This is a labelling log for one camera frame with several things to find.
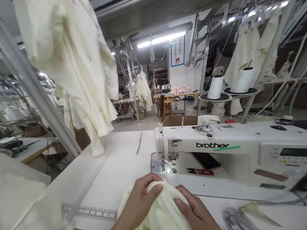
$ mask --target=measuring tape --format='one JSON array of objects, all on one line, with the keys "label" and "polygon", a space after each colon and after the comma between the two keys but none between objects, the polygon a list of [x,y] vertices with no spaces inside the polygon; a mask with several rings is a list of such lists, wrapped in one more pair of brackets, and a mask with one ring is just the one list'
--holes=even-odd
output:
[{"label": "measuring tape", "polygon": [[[73,204],[62,203],[62,210],[69,212],[73,207]],[[85,216],[89,218],[106,220],[109,222],[116,222],[117,220],[117,210],[114,209],[104,209],[89,206],[79,206],[76,215]]]}]

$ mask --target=sewing machine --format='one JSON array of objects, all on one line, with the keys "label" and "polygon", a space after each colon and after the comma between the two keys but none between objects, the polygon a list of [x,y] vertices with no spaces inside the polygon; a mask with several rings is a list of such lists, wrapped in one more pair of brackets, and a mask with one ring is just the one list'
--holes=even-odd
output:
[{"label": "sewing machine", "polygon": [[191,152],[210,153],[233,179],[253,187],[289,191],[307,172],[307,131],[293,125],[160,124],[155,128],[154,138],[152,172],[158,174],[183,172],[189,164],[183,156]]}]

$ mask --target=sign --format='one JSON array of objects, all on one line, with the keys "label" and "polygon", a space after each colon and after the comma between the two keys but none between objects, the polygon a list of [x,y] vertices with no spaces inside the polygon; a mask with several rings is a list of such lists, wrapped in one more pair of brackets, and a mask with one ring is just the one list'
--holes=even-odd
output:
[{"label": "sign", "polygon": [[170,48],[170,64],[171,67],[185,64],[185,35],[172,39]]}]

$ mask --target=fluorescent light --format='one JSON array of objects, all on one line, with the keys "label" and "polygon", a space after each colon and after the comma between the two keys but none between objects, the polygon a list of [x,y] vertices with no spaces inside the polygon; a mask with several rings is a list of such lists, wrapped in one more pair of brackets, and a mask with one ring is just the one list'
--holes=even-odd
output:
[{"label": "fluorescent light", "polygon": [[232,21],[234,21],[235,19],[236,19],[235,17],[231,17],[231,18],[228,19],[228,22],[232,22]]},{"label": "fluorescent light", "polygon": [[256,11],[251,11],[251,12],[248,13],[247,16],[250,17],[250,16],[253,16],[253,15],[255,15],[255,14],[256,14]]},{"label": "fluorescent light", "polygon": [[282,2],[280,7],[284,7],[284,6],[288,5],[288,3],[289,3],[289,1]]},{"label": "fluorescent light", "polygon": [[168,35],[168,36],[161,37],[161,38],[156,38],[152,41],[152,44],[154,45],[154,44],[157,44],[157,43],[160,43],[160,42],[166,42],[166,41],[178,38],[178,37],[182,37],[185,34],[186,34],[186,31],[176,33],[176,34],[172,34],[172,35]]},{"label": "fluorescent light", "polygon": [[150,42],[143,42],[141,44],[138,44],[138,48],[143,48],[143,47],[146,47],[146,46],[150,46]]}]

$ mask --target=pink fabric pile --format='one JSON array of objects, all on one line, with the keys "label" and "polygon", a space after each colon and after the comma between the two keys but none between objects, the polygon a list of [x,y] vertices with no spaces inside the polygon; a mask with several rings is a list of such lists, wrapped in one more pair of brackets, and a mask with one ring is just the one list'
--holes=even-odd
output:
[{"label": "pink fabric pile", "polygon": [[182,88],[176,86],[170,88],[170,94],[172,95],[187,93],[189,91],[191,91],[191,89],[188,84],[185,84]]}]

